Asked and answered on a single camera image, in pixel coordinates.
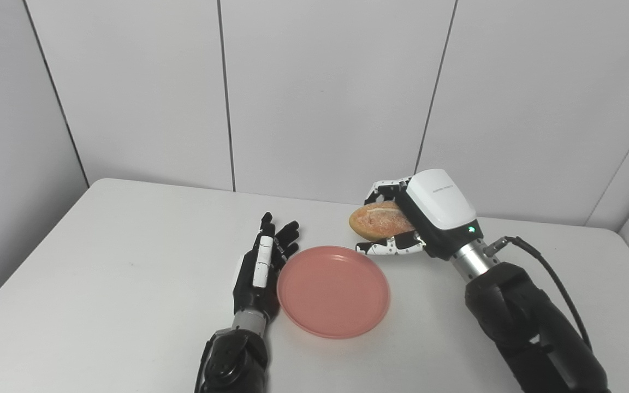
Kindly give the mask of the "black and white right hand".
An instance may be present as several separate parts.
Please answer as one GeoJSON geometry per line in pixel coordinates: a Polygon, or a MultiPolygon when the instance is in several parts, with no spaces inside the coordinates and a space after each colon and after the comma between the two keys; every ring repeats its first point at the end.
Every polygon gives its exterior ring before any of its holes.
{"type": "Polygon", "coordinates": [[[392,201],[412,229],[380,240],[357,243],[367,255],[407,255],[426,252],[449,261],[470,244],[484,243],[476,211],[443,169],[427,169],[414,176],[377,181],[364,204],[392,201]]]}

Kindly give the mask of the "black and white left hand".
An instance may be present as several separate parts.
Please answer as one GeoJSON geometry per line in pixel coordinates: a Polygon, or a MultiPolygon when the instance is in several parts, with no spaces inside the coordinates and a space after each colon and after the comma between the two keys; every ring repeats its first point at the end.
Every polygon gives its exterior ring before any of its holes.
{"type": "Polygon", "coordinates": [[[277,316],[280,303],[277,298],[277,282],[285,264],[299,250],[299,222],[291,221],[277,230],[272,214],[266,212],[260,219],[259,233],[253,247],[242,257],[240,271],[235,280],[233,297],[234,312],[253,309],[262,312],[267,321],[277,316]],[[272,239],[270,262],[265,274],[265,286],[254,285],[254,273],[259,257],[260,241],[272,239]]]}

